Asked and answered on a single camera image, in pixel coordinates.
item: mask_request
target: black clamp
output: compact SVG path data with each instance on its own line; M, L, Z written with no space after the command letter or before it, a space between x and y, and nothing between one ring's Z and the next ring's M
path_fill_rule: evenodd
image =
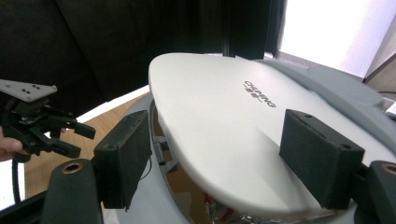
M81 148L60 140L61 129L74 129L75 133L91 139L95 136L94 128L78 123L71 113L47 106L47 96L57 91L54 86L0 79L0 91L12 96L6 104L6 113L1 116L3 136L20 140L28 153L17 153L18 162L27 162L32 154L39 155L41 151L77 158Z
M364 149L317 118L287 110L279 155L320 206L357 205L355 223L394 223L396 164L361 163Z

